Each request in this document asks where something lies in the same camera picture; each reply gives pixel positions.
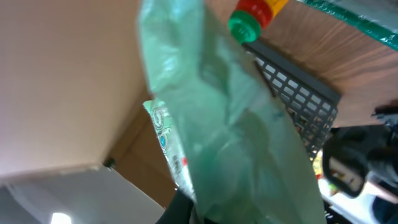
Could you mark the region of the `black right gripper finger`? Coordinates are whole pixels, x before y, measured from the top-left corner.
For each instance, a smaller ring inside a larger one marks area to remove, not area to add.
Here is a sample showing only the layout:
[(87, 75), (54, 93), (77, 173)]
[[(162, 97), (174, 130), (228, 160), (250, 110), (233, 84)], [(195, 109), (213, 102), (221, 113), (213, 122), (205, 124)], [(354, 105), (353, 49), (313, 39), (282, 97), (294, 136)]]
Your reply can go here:
[(189, 224), (193, 202), (181, 190), (177, 190), (168, 208), (155, 224)]

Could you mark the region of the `teal wet wipes pack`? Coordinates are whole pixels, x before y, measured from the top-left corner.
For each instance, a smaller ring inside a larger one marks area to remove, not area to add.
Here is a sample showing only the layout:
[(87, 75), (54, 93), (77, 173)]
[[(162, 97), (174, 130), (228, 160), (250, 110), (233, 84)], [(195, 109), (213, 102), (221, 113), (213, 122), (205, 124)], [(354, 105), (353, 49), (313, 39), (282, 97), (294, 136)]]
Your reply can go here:
[(252, 55), (203, 1), (143, 1), (153, 124), (179, 188), (215, 223), (325, 223), (308, 153)]

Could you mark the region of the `red yellow sauce bottle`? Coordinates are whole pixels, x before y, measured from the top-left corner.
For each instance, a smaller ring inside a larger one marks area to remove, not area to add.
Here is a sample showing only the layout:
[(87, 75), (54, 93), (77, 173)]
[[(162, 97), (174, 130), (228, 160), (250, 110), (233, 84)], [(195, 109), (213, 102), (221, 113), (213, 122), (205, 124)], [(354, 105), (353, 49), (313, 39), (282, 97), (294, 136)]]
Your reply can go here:
[(239, 0), (228, 20), (231, 35), (240, 43), (254, 42), (288, 0)]

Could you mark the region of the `green 3M product pack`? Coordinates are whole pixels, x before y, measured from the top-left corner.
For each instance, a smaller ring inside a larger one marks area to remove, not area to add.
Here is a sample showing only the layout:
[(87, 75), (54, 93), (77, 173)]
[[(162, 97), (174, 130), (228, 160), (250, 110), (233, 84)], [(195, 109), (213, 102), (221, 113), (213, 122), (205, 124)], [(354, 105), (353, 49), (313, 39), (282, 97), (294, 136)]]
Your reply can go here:
[(397, 50), (397, 1), (299, 0)]

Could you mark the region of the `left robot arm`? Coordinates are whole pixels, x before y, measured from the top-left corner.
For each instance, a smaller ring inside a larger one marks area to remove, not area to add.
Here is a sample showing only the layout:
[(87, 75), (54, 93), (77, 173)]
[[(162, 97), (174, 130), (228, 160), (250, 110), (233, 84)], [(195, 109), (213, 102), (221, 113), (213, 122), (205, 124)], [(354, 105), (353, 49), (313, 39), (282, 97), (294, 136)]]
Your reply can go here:
[(321, 193), (337, 223), (397, 223), (397, 107), (380, 124), (333, 128), (323, 147)]

